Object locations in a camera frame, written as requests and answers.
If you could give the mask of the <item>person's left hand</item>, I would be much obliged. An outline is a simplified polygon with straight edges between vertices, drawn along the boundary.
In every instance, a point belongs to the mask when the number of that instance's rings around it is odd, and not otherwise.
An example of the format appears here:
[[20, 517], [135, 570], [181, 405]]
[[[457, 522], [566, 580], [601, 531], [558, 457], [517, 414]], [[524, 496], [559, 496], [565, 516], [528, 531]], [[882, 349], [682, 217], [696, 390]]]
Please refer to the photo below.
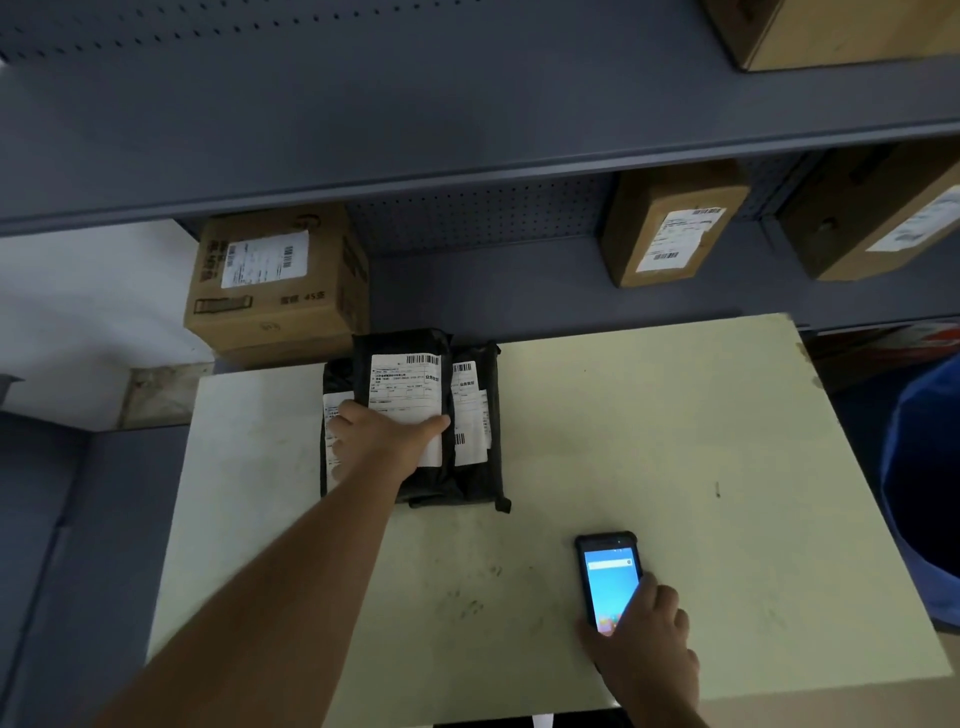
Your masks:
[[339, 459], [334, 473], [338, 486], [364, 484], [394, 501], [404, 480], [419, 467], [415, 423], [403, 423], [353, 400], [344, 401], [330, 421], [333, 452]]

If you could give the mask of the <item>person's right hand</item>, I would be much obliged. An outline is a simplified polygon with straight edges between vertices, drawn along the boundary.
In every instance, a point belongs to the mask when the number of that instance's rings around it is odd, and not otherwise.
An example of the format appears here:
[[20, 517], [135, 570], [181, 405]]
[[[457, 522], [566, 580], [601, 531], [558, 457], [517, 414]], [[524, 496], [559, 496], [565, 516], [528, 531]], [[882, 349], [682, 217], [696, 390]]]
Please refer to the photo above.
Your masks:
[[688, 645], [690, 616], [676, 588], [645, 573], [608, 637], [606, 661], [594, 666], [616, 703], [640, 693], [669, 693], [699, 712], [700, 662]]

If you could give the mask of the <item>black labelled parcel bag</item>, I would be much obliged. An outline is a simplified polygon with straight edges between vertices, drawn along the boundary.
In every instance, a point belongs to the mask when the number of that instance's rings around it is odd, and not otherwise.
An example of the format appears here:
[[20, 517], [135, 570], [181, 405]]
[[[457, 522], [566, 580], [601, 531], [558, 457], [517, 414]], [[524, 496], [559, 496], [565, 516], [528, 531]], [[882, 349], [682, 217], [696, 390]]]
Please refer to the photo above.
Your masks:
[[510, 514], [501, 470], [499, 354], [494, 341], [453, 349], [453, 480], [465, 504], [492, 504]]
[[325, 364], [322, 374], [322, 434], [323, 473], [320, 495], [324, 499], [336, 487], [335, 469], [339, 459], [333, 451], [335, 435], [330, 431], [330, 422], [339, 414], [345, 401], [354, 399], [354, 363], [352, 358], [336, 359]]
[[353, 337], [354, 398], [401, 424], [448, 415], [450, 424], [427, 445], [396, 502], [412, 508], [462, 504], [454, 479], [455, 415], [450, 334], [421, 328]]

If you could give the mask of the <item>black handheld scanner phone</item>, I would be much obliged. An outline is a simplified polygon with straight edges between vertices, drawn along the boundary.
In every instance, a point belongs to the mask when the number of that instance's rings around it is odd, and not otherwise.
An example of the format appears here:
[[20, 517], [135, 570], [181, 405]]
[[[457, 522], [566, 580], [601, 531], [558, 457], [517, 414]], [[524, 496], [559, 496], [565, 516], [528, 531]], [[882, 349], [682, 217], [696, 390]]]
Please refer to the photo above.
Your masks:
[[642, 583], [638, 538], [627, 530], [579, 535], [574, 549], [587, 619], [610, 636]]

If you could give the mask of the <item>person's left forearm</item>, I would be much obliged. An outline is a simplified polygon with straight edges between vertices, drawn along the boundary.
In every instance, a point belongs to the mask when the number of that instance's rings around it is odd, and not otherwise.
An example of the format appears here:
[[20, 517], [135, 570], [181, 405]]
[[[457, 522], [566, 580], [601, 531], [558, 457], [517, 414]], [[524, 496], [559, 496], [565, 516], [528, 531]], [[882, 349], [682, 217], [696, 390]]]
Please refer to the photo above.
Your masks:
[[218, 590], [93, 728], [322, 728], [403, 480], [354, 470]]

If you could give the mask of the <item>person's right forearm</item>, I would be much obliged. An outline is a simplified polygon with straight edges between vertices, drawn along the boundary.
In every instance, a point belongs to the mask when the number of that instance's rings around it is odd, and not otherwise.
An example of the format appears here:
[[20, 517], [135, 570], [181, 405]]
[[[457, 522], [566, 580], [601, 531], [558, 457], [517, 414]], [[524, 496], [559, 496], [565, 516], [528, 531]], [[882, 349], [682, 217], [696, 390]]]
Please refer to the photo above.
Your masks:
[[641, 692], [617, 702], [632, 728], [711, 728], [696, 707], [673, 693]]

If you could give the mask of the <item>large printed cardboard box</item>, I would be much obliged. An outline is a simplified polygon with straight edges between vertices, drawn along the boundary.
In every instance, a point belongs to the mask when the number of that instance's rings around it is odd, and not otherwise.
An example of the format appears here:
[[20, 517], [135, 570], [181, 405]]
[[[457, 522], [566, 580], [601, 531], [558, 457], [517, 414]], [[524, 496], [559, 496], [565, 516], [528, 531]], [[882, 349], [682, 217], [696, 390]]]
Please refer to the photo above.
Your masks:
[[370, 330], [370, 265], [342, 201], [208, 218], [186, 330], [243, 370], [344, 358]]

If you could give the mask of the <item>small labelled cardboard box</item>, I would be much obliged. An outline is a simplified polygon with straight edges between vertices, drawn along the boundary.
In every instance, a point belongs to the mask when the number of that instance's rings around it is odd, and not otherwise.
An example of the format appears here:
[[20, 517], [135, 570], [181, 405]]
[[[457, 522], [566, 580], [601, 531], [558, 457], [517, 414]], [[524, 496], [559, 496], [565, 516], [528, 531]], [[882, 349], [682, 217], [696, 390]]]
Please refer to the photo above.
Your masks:
[[618, 288], [695, 276], [751, 187], [733, 159], [623, 171], [599, 237]]

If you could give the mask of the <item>grey metal shelving unit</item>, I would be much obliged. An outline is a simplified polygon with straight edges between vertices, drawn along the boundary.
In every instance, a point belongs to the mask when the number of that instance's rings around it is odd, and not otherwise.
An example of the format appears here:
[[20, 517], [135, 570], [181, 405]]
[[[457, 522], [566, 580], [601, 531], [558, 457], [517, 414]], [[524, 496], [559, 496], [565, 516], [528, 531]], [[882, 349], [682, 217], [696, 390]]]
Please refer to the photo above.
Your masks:
[[[698, 0], [0, 0], [0, 239], [320, 201], [469, 213], [629, 168], [960, 133], [960, 58], [756, 74]], [[511, 341], [787, 313], [960, 317], [960, 242], [808, 278], [771, 215], [619, 290], [588, 226], [370, 242], [372, 322]]]

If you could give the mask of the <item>blue plastic bin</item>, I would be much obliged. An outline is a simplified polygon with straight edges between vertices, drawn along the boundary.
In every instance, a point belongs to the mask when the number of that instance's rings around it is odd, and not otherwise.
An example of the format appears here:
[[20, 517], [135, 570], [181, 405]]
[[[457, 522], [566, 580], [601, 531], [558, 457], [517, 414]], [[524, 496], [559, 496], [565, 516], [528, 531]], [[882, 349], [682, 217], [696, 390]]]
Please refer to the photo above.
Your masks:
[[879, 474], [884, 517], [927, 613], [960, 630], [960, 354], [900, 392]]

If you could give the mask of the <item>red and white package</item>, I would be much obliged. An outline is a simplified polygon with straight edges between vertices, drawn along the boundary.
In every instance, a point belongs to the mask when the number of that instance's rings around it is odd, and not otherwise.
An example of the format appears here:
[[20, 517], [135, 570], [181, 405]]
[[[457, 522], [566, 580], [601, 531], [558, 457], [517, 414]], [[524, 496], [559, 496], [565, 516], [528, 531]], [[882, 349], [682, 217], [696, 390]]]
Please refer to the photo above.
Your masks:
[[922, 321], [820, 333], [803, 344], [830, 394], [960, 353], [960, 321]]

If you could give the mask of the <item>wide labelled cardboard box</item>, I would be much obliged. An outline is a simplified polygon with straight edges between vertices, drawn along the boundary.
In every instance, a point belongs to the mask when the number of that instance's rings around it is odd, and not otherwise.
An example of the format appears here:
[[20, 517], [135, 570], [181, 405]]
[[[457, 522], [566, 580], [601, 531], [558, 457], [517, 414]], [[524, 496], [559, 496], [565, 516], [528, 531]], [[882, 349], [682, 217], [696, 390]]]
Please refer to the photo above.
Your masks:
[[960, 229], [960, 135], [829, 151], [776, 219], [815, 281], [900, 269]]

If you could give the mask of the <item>plain cardboard box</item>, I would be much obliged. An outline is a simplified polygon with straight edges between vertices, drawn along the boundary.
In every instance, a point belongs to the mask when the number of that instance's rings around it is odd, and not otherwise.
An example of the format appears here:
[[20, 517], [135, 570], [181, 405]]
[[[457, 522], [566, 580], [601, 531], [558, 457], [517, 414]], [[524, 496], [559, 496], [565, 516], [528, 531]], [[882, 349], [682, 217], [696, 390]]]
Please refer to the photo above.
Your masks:
[[960, 0], [700, 0], [748, 72], [960, 54]]

